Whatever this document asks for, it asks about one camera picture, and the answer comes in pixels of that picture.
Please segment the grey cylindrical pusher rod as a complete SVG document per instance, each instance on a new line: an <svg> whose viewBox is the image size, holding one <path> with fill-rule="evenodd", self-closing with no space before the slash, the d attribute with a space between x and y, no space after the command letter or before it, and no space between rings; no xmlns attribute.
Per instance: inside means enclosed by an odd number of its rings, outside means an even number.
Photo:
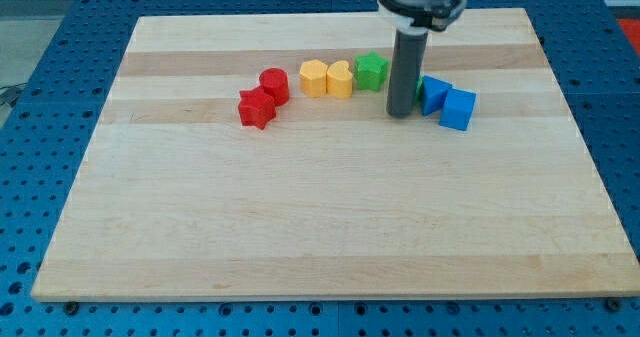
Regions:
<svg viewBox="0 0 640 337"><path fill-rule="evenodd" d="M391 117L405 118L413 112L427 36L427 31L418 35L401 31L395 34L386 102Z"/></svg>

